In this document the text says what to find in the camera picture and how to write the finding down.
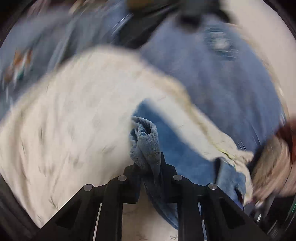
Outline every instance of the laundry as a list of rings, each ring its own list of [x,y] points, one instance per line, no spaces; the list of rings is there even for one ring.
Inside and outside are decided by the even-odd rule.
[[[278,128],[283,110],[267,70],[216,16],[204,15],[198,30],[169,16],[140,51],[178,79],[191,101],[241,150],[255,152]]]
[[[278,194],[287,184],[291,171],[287,143],[274,136],[266,146],[252,171],[254,199],[264,201],[271,194]]]
[[[28,10],[27,16],[42,14],[48,10],[51,0],[37,0]]]
[[[147,98],[155,108],[142,103],[146,108],[134,113]],[[251,200],[246,164],[252,153],[238,150],[190,103],[177,80],[135,52],[98,47],[45,76],[2,120],[1,175],[37,226],[83,185],[106,184],[133,163],[128,139],[133,113],[155,124],[160,150],[179,174],[207,185],[216,178],[215,159],[224,157],[245,176],[244,203]]]
[[[246,176],[237,172],[224,158],[209,161],[200,156],[180,141],[153,109],[151,102],[144,101],[135,111],[136,116],[132,117],[135,128],[130,134],[133,144],[130,157],[145,173],[152,170],[152,175],[144,175],[143,180],[147,195],[158,213],[173,227],[178,227],[177,206],[164,202],[157,182],[160,173],[160,152],[163,152],[166,163],[173,165],[179,175],[199,185],[217,183],[242,208],[246,194]],[[215,162],[219,164],[217,176]]]
[[[276,133],[278,138],[285,140],[289,146],[291,161],[296,161],[296,119],[291,119]]]
[[[84,12],[70,14],[68,8],[60,7],[19,21],[0,48],[0,119],[44,74],[73,55],[113,42],[127,15],[124,1],[110,0]],[[16,69],[16,53],[29,53],[30,61]]]
[[[228,15],[221,10],[219,1],[205,0],[158,0],[127,1],[130,19],[119,30],[118,44],[138,49],[152,35],[162,21],[173,12],[180,12],[179,21],[198,28],[202,15],[213,13],[221,20],[229,22]]]

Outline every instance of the black fabric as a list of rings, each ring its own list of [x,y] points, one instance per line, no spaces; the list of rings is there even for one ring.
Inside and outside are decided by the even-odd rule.
[[[0,175],[0,240],[27,241],[38,230]]]
[[[220,9],[219,0],[151,0],[143,7],[131,5],[130,8],[133,16],[121,28],[117,44],[131,49],[145,44],[167,15],[177,10],[180,10],[180,20],[196,28],[201,16],[206,13],[216,14],[222,21],[230,22],[227,14]]]

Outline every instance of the metal screw head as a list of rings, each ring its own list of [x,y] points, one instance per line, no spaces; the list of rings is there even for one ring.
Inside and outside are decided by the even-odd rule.
[[[257,223],[259,223],[260,218],[261,218],[261,214],[259,214],[259,216],[258,216],[258,218],[257,218]]]
[[[217,189],[217,185],[216,185],[215,183],[210,183],[210,184],[208,185],[208,187],[209,187],[209,189],[212,189],[212,190]]]
[[[181,181],[182,180],[182,176],[181,175],[174,175],[173,179],[176,181]]]
[[[126,179],[127,179],[127,177],[125,175],[120,175],[118,177],[118,180],[120,180],[120,181],[125,181]]]
[[[92,189],[92,185],[91,184],[86,184],[86,185],[84,185],[84,187],[83,187],[83,190],[84,191],[90,191]]]

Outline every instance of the denim fabric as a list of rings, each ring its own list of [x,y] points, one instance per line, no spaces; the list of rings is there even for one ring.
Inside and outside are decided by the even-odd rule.
[[[240,208],[243,208],[243,198],[246,193],[246,176],[241,172],[236,172],[235,168],[228,164],[223,157],[217,158],[216,161],[220,162],[216,179],[217,186]]]
[[[169,16],[141,48],[144,59],[178,79],[192,102],[242,150],[255,150],[283,114],[270,76],[230,25],[205,15],[197,30]]]
[[[136,123],[136,128],[130,134],[133,144],[130,156],[135,163],[145,170],[147,170],[147,164],[150,165],[152,170],[159,170],[160,156],[157,155],[158,161],[153,159],[153,162],[145,157],[149,156],[150,153],[157,153],[160,148],[166,163],[173,165],[179,175],[203,186],[215,182],[217,178],[215,163],[204,159],[183,143],[153,109],[153,106],[148,101],[143,101],[134,113],[135,116],[141,117],[132,117]],[[157,212],[174,228],[178,228],[177,205],[167,204],[163,201],[155,179],[155,176],[149,177],[146,175],[143,177],[146,192]],[[242,195],[244,195],[246,192],[245,180],[246,178],[242,173],[236,173],[234,167],[221,161],[217,184],[235,203],[238,203],[235,188],[239,187]]]

